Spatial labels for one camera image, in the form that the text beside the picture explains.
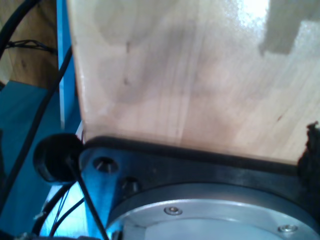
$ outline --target silver metal disc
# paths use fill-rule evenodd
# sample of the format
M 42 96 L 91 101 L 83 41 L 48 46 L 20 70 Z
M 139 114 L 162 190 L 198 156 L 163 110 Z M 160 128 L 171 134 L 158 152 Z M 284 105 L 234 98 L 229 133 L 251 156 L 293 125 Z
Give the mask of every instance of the silver metal disc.
M 281 197 L 244 187 L 190 183 L 139 193 L 109 216 L 124 240 L 320 240 L 319 226 Z

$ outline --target black rubber knob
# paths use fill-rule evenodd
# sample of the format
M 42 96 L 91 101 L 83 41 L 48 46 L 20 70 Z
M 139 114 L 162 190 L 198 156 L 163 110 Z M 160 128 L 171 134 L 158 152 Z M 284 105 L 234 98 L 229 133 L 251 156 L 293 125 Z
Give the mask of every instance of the black rubber knob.
M 75 178 L 67 165 L 72 158 L 78 163 L 83 143 L 74 134 L 51 135 L 40 141 L 33 154 L 35 171 L 50 184 L 70 184 Z

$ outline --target bolt head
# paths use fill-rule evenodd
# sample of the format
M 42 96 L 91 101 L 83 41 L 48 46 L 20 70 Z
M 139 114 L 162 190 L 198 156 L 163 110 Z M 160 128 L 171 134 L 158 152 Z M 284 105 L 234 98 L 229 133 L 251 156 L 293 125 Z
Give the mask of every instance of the bolt head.
M 182 214 L 182 210 L 175 207 L 175 206 L 166 207 L 164 209 L 164 212 L 168 215 L 171 215 L 171 216 L 178 216 L 178 215 Z
M 298 230 L 296 225 L 282 225 L 278 228 L 279 232 L 281 233 L 293 233 Z
M 126 198 L 132 194 L 138 193 L 142 189 L 142 186 L 139 183 L 139 180 L 137 178 L 132 176 L 127 176 L 123 180 L 121 188 L 123 190 L 123 194 L 124 194 L 123 196 L 124 198 Z
M 93 167 L 102 173 L 113 174 L 118 171 L 117 163 L 110 157 L 100 156 L 93 160 Z

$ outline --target wooden floor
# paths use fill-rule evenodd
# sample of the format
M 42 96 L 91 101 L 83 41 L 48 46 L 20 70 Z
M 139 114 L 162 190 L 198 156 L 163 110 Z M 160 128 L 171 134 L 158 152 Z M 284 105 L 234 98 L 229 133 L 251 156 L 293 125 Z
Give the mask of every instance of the wooden floor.
M 24 0 L 0 0 L 0 28 Z M 42 0 L 21 21 L 11 41 L 32 39 L 57 48 L 56 1 Z M 58 57 L 41 50 L 12 48 L 0 61 L 0 82 L 47 88 L 58 73 Z
M 296 164 L 320 119 L 319 0 L 69 0 L 86 138 Z

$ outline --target wood grain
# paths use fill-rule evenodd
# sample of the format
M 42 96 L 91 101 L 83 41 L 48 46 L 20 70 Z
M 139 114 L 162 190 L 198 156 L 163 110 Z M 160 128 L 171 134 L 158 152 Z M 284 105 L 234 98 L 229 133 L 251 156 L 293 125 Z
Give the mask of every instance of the wood grain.
M 68 10 L 87 140 L 296 164 L 320 119 L 319 0 L 69 0 Z
M 23 0 L 0 0 L 0 27 Z M 11 41 L 33 39 L 57 47 L 56 1 L 42 0 L 23 18 Z M 47 88 L 58 73 L 57 56 L 41 50 L 7 49 L 0 61 L 0 81 L 9 80 Z

